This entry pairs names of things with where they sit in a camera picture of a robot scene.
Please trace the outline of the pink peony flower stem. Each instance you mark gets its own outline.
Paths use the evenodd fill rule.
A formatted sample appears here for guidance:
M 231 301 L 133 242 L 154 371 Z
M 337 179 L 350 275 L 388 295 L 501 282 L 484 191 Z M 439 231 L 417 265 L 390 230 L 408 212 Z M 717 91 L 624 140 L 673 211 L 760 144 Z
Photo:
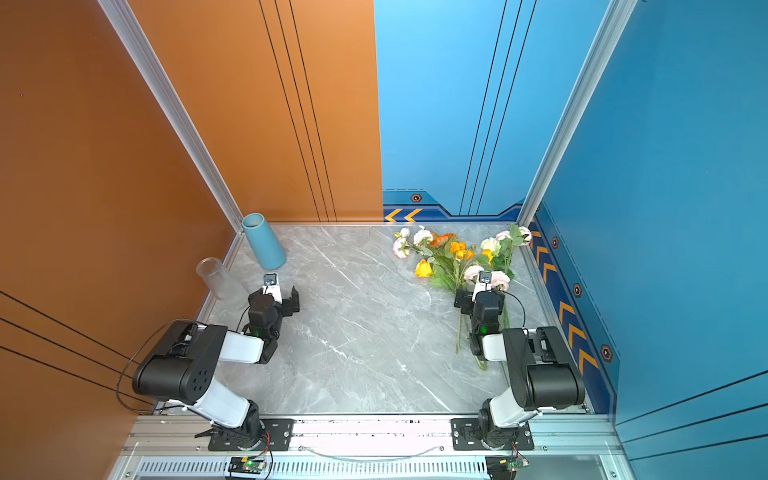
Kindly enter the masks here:
M 497 290 L 500 293 L 504 293 L 506 298 L 506 292 L 509 287 L 510 277 L 502 272 L 487 270 L 481 265 L 479 265 L 477 273 L 479 273 L 480 271 L 489 271 L 492 273 L 492 283 L 491 283 L 492 289 L 491 290 Z M 474 283 L 470 282 L 468 285 L 471 286 L 471 291 L 473 292 L 475 282 Z

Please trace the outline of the clear glass vase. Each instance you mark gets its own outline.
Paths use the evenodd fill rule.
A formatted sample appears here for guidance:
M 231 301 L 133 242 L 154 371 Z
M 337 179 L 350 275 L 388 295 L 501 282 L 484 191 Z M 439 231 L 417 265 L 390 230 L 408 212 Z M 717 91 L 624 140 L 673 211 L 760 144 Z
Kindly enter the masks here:
M 201 260 L 196 266 L 196 273 L 218 300 L 229 304 L 247 303 L 247 291 L 220 259 L 208 257 Z

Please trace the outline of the orange poppy flower stem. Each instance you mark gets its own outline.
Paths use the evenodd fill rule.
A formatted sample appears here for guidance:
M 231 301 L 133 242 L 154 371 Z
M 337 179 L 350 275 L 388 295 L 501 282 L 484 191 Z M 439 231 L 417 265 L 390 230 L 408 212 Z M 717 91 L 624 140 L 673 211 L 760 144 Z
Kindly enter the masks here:
M 444 250 L 450 267 L 448 277 L 451 290 L 454 293 L 465 290 L 470 282 L 475 282 L 475 277 L 478 275 L 479 264 L 475 259 L 475 252 L 455 235 L 450 236 Z

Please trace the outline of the white rose flower stem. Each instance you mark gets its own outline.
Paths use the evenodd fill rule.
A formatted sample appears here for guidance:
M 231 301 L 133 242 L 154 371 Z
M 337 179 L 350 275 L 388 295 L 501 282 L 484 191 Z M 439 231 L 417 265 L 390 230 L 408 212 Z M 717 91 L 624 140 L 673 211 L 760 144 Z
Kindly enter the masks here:
M 513 237 L 509 230 L 504 230 L 494 237 L 481 242 L 479 263 L 486 269 L 505 273 L 512 278 L 512 257 L 515 251 Z

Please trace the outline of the pink rose flower stem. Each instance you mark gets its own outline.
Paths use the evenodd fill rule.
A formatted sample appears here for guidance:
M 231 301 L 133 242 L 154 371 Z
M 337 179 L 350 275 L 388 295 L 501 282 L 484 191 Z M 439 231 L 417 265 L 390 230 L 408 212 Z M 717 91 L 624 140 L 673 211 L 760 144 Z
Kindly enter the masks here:
M 500 243 L 506 242 L 512 247 L 527 246 L 531 243 L 533 235 L 527 227 L 521 227 L 511 224 L 507 230 L 496 235 L 496 240 Z

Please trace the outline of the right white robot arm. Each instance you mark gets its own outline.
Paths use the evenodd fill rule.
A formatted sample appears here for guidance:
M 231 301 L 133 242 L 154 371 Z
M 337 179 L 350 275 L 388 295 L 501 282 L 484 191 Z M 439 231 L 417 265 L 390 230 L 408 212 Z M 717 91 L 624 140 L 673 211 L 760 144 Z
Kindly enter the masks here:
M 476 359 L 506 365 L 509 386 L 486 400 L 468 444 L 487 449 L 532 449 L 527 424 L 544 411 L 584 403 L 586 387 L 559 329 L 503 328 L 506 293 L 459 290 L 454 306 L 470 318 L 469 345 Z

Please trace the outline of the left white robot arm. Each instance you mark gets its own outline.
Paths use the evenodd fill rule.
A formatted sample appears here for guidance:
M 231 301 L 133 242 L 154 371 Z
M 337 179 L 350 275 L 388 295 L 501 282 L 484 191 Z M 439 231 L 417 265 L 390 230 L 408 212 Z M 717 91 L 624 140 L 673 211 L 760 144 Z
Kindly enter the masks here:
M 174 321 L 133 374 L 135 393 L 186 407 L 210 423 L 198 437 L 208 449 L 268 450 L 273 440 L 255 401 L 215 378 L 221 363 L 267 364 L 278 348 L 283 319 L 300 311 L 293 288 L 286 298 L 278 285 L 266 284 L 248 296 L 248 323 L 241 331 L 222 325 Z

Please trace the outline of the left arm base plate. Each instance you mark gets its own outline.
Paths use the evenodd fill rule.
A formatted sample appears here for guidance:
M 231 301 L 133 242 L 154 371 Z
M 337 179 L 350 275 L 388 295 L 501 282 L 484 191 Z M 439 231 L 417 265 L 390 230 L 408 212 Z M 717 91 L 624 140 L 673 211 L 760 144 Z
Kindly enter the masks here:
M 207 436 L 209 451 L 285 452 L 290 447 L 294 424 L 289 418 L 267 418 L 239 428 L 214 425 L 196 438 Z

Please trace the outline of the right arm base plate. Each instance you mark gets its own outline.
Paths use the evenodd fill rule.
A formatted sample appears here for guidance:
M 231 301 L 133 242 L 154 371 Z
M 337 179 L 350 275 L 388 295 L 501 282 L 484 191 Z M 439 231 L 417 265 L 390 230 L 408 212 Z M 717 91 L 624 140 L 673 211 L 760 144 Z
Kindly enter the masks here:
M 477 418 L 450 420 L 453 449 L 533 451 L 533 435 L 528 425 L 516 428 L 483 427 Z

